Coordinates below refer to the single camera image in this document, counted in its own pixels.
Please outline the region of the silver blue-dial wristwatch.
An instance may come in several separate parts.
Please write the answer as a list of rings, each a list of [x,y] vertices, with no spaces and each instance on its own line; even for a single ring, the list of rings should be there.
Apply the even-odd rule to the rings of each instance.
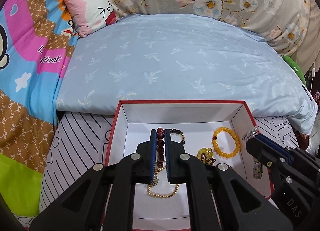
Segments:
[[[255,137],[259,133],[258,127],[255,126],[242,136],[242,140],[246,143],[249,139]],[[256,158],[253,158],[253,179],[260,180],[263,176],[263,165]]]

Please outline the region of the green plastic object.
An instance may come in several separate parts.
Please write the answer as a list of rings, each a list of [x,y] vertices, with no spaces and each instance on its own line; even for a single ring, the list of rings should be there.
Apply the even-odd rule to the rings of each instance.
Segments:
[[[299,79],[302,81],[303,85],[306,86],[306,80],[304,78],[304,74],[299,67],[299,65],[289,56],[283,55],[283,60],[292,68],[292,70],[296,73]]]

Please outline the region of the beige curtain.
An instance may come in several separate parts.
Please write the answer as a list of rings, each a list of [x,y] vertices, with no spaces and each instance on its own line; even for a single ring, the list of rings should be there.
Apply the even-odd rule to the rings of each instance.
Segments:
[[[319,71],[319,7],[315,0],[311,0],[310,19],[308,29],[300,47],[291,58],[299,65],[303,74],[315,68]]]

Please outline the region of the light blue satin quilt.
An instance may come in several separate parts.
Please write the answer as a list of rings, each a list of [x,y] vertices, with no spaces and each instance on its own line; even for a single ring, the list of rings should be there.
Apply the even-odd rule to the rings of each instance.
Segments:
[[[318,111],[261,36],[192,14],[130,16],[78,40],[56,108],[114,114],[120,100],[242,100],[304,134]]]

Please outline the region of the colourful monkey cartoon blanket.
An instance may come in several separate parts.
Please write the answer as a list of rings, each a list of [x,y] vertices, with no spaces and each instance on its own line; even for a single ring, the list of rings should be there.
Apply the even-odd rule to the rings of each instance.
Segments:
[[[55,102],[78,41],[63,0],[2,0],[1,201],[16,227],[39,215]]]

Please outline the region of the pink rabbit cushion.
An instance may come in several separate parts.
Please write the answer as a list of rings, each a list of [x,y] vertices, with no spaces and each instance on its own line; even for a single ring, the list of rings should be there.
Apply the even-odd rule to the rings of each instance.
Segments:
[[[80,37],[116,23],[119,19],[112,0],[63,0]]]

